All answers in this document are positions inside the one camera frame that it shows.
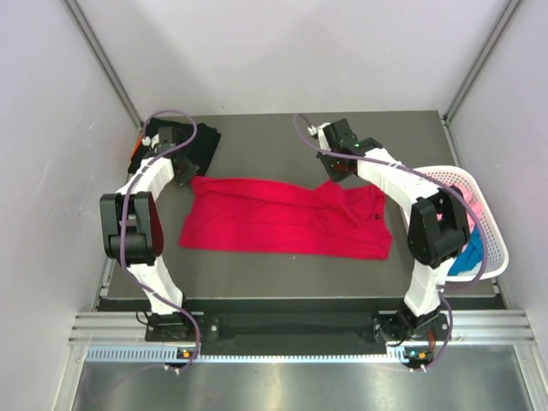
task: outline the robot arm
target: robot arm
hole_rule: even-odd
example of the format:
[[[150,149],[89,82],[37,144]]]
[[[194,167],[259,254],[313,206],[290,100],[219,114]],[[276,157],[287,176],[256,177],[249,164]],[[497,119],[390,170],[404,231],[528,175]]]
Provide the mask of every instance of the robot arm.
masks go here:
[[[181,307],[183,293],[175,286],[162,258],[164,233],[160,225],[155,201],[175,173],[170,158],[160,158],[149,165],[151,158],[143,160],[137,173],[146,171],[135,185],[129,200],[128,230],[126,234],[126,261],[128,271],[139,283],[156,290],[163,298]],[[101,197],[101,220],[104,250],[107,256],[120,259],[120,219],[123,196],[127,194],[132,179],[115,194]],[[153,313],[172,314],[173,308],[145,291]]]
[[[153,156],[180,145],[186,135],[174,127],[160,127],[158,134],[149,139],[150,157],[141,161],[140,167],[128,183],[114,194],[105,194],[99,202],[103,229],[104,250],[108,257],[120,263],[121,220],[123,198],[137,175],[137,181],[129,194],[129,209],[126,231],[126,263],[128,271],[136,280],[155,290],[165,300],[182,307],[183,293],[175,286],[162,258],[164,233],[156,210],[155,201],[171,180],[179,184],[188,182],[198,169],[192,164],[185,150],[180,150],[168,158],[153,161]],[[158,316],[174,314],[173,307],[154,298],[145,290],[151,302],[152,312]]]
[[[397,162],[376,140],[358,141],[345,119],[318,128],[310,127],[308,131],[319,140],[323,150],[373,158],[393,165],[318,154],[333,181],[339,182],[354,174],[375,184],[403,209],[406,216],[410,216],[408,247],[415,262],[411,285],[404,298],[406,308],[399,317],[407,329],[405,337],[420,333],[438,316],[438,291],[445,285],[455,257],[469,241],[464,207],[434,183],[398,169],[396,166],[401,162]]]

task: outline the white laundry basket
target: white laundry basket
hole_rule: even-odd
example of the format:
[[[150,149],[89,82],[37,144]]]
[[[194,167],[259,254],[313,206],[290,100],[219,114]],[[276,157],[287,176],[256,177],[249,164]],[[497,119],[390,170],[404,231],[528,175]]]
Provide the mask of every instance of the white laundry basket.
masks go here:
[[[489,210],[483,194],[478,187],[478,183],[465,170],[450,165],[437,165],[431,167],[422,167],[416,169],[427,176],[440,180],[448,186],[453,184],[462,184],[473,195],[473,202],[479,201],[483,206],[483,216],[481,218],[481,227],[485,231],[487,239],[487,267],[481,276],[482,279],[493,278],[500,275],[508,266],[508,249],[504,244],[503,237],[500,235],[497,223]],[[406,227],[409,226],[409,216],[402,212]],[[447,281],[466,282],[471,281],[480,271],[479,267],[474,267],[471,271],[464,271],[456,276],[447,276]]]

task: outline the white wall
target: white wall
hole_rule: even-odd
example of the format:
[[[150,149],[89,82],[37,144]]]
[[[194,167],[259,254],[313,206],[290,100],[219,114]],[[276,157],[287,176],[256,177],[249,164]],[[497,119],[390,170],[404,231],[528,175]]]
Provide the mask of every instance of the white wall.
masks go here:
[[[59,0],[0,6],[0,403],[46,409],[135,128]]]
[[[527,0],[454,129],[509,248],[506,294],[527,310],[548,363],[548,3]]]
[[[141,116],[445,111],[507,0],[80,0]]]

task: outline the gray table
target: gray table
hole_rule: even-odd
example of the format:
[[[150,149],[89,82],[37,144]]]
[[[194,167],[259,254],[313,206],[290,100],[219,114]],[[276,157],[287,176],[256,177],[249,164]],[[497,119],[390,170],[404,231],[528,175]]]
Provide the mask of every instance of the gray table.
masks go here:
[[[315,124],[346,117],[360,139],[373,137],[406,165],[453,164],[436,111],[328,113],[309,115]],[[327,177],[315,152],[295,135],[292,115],[197,117],[223,135],[208,176],[256,177],[315,188]],[[346,188],[363,185],[352,177]],[[394,236],[386,261],[319,255],[226,253],[178,246],[193,194],[170,184],[158,199],[164,227],[164,259],[176,285],[190,298],[402,297],[408,289],[413,258],[399,209],[386,205],[386,224]],[[492,296],[490,281],[455,295]],[[143,298],[120,272],[112,276],[109,298]]]

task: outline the blue clothing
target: blue clothing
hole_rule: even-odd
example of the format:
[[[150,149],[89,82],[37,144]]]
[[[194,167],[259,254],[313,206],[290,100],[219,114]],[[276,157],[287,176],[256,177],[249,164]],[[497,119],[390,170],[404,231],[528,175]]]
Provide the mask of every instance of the blue clothing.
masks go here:
[[[468,247],[455,260],[449,270],[450,276],[456,276],[463,271],[472,270],[483,259],[483,245],[480,231],[476,227],[470,235]]]

